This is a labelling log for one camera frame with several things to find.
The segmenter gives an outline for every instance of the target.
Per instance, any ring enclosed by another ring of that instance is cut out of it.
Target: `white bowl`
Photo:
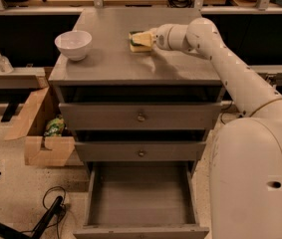
[[[80,61],[92,48],[92,36],[86,31],[74,30],[59,35],[54,43],[65,57]]]

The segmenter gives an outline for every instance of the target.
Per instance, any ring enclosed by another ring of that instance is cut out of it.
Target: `gray countertop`
[[[162,24],[185,24],[200,13],[193,8],[88,8],[74,29],[93,36],[93,48],[82,61],[60,55],[49,81],[53,85],[151,85],[219,82],[207,60],[181,52],[133,53],[129,32],[145,31]]]

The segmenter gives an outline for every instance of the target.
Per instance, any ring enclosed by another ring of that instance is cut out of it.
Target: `sponge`
[[[151,45],[148,46],[149,42],[147,38],[143,39],[146,45],[140,44],[141,36],[137,34],[141,34],[141,33],[143,33],[143,31],[131,31],[129,33],[130,48],[132,52],[150,52],[151,51]]]

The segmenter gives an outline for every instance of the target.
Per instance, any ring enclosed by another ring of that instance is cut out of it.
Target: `drawer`
[[[76,151],[83,162],[200,160],[204,130],[78,132]]]
[[[94,163],[86,222],[77,239],[200,239],[186,162]]]
[[[212,129],[220,103],[196,105],[60,104],[69,130]]]

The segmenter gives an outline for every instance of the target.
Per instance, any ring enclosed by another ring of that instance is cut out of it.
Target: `cardboard box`
[[[56,117],[55,103],[50,88],[32,92],[5,136],[5,140],[25,137],[26,165],[82,165],[71,136],[43,137],[47,122]]]

